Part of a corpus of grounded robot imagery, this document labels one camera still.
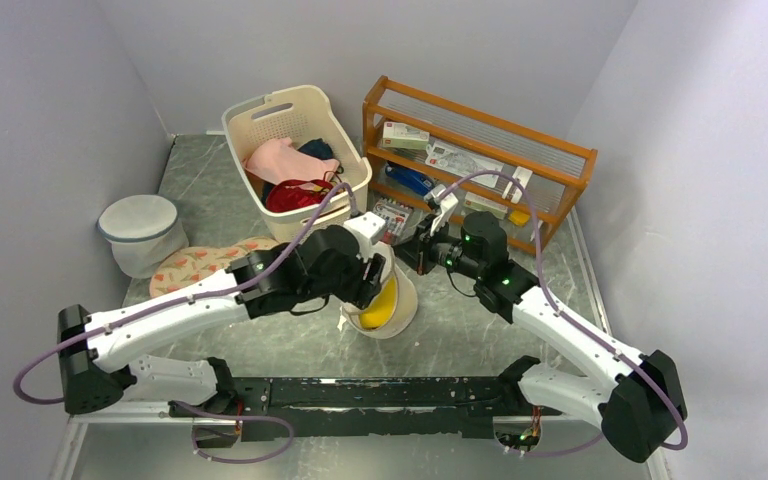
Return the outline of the yellow bra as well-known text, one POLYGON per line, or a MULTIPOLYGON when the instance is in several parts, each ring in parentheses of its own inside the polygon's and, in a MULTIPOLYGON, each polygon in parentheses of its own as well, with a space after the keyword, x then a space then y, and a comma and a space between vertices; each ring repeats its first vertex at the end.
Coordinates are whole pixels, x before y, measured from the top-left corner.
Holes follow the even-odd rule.
POLYGON ((358 325, 363 330, 375 330, 386 325, 393 316, 397 296, 397 280, 391 277, 370 306, 358 314, 358 325))

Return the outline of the white mesh laundry bag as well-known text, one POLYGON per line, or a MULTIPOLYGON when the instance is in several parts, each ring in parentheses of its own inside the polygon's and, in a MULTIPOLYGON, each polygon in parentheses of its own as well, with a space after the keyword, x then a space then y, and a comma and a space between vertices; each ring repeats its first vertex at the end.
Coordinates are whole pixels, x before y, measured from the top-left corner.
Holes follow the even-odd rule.
POLYGON ((356 307, 341 303, 340 316, 338 320, 338 329, 351 326, 357 332, 373 339, 389 339, 399 335, 412 322, 418 310, 418 294, 413 282, 407 277, 404 271, 397 265, 393 248, 385 243, 378 243, 373 247, 374 253, 380 253, 385 256, 386 266, 384 267, 384 283, 386 285, 391 277, 395 277, 398 284, 397 304, 393 316, 389 322, 375 330, 363 330, 358 325, 358 314, 362 312, 356 307))

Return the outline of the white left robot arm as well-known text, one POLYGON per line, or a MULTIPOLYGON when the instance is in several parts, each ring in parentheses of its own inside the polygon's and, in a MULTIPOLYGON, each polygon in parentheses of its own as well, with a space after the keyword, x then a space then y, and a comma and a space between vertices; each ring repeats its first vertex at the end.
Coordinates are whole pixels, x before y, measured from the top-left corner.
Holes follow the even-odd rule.
POLYGON ((64 409, 82 415, 120 401, 172 401, 224 415, 240 398, 225 361, 155 358, 151 351, 220 324, 299 316, 299 305, 316 299, 361 310, 381 293, 392 267, 388 245, 330 226, 297 245, 251 251, 187 287, 125 309, 68 307, 59 314, 61 338, 89 336, 59 354, 64 409))

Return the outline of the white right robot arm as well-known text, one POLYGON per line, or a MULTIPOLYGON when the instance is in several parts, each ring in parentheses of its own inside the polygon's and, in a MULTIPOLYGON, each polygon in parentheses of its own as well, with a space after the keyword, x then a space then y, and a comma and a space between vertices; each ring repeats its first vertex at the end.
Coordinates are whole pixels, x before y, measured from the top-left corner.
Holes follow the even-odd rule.
POLYGON ((674 360, 645 354, 569 309, 544 281, 511 259, 507 234, 489 213, 472 213, 454 237, 433 231, 427 216, 395 252, 420 275, 440 266, 473 280, 473 292, 490 313, 546 341, 579 370, 560 372, 533 361, 499 391, 510 413, 531 406, 575 416, 598 428, 623 457, 646 462, 675 432, 686 431, 686 403, 674 360))

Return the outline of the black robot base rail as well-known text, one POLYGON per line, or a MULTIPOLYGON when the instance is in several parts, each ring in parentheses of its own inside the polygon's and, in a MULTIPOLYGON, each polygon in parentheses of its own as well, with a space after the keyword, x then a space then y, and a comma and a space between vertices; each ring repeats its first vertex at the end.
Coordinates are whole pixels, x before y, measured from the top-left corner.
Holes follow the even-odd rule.
POLYGON ((492 439, 505 417, 530 418, 511 375, 467 377, 235 377, 197 404, 241 419, 244 442, 298 437, 458 434, 492 439))

